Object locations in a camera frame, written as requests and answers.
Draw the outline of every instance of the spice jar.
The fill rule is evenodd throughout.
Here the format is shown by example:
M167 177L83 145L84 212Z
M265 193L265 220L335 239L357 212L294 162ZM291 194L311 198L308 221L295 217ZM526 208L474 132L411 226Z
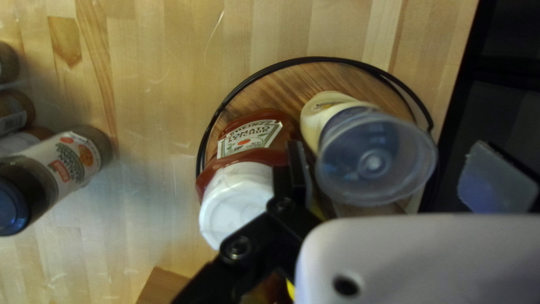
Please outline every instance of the spice jar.
M19 70L17 53L9 44L0 41L0 84L16 80Z
M20 152L54 135L43 127L32 126L21 129L15 134L0 138L0 157Z
M287 165L287 141L298 138L296 121L262 109L231 121L196 181L202 200L200 231L214 249L230 233L266 210L274 196L273 166Z
M17 90L0 91L0 135L29 126L36 119L32 101Z
M0 235L23 230L111 159L107 136L85 125L0 158Z

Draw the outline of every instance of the blue lid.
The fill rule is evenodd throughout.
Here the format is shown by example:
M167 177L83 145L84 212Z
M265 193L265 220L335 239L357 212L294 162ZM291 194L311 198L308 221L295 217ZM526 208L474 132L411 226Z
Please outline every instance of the blue lid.
M8 181L0 181L0 236L20 232L28 219L28 205L21 191Z

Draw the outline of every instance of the condiment bottle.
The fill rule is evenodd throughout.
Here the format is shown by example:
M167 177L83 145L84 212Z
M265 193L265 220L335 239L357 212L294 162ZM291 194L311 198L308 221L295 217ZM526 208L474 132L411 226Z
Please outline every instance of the condiment bottle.
M217 151L196 182L200 230L214 249L265 211L274 195L272 166L286 166L286 144L294 138L296 122L275 109L238 117L221 131Z
M54 135L43 127L32 126L21 129L15 134L0 138L0 157L20 152Z
M19 70L17 53L9 44L0 41L0 84L16 80Z
M32 101L17 90L0 91L0 135L32 124L36 110Z
M423 187L435 168L437 149L429 134L337 91L308 101L300 128L318 156L317 184L334 203L394 202Z
M0 158L0 235L23 230L111 159L107 136L85 125Z

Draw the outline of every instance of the white bottle cap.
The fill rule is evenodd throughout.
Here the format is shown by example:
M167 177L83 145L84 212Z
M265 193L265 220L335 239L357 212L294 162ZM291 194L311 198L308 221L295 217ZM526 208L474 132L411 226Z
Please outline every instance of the white bottle cap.
M202 198L201 234L218 250L226 237L263 213L273 196L272 167L240 162L219 169Z

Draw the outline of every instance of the heinz ketchup bottle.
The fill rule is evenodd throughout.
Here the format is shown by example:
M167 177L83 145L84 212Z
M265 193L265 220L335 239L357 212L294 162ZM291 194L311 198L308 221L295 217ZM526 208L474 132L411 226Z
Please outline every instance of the heinz ketchup bottle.
M197 178L200 231L214 249L266 210L274 196L273 166L287 165L287 141L297 138L296 121L261 109L231 121L217 151Z

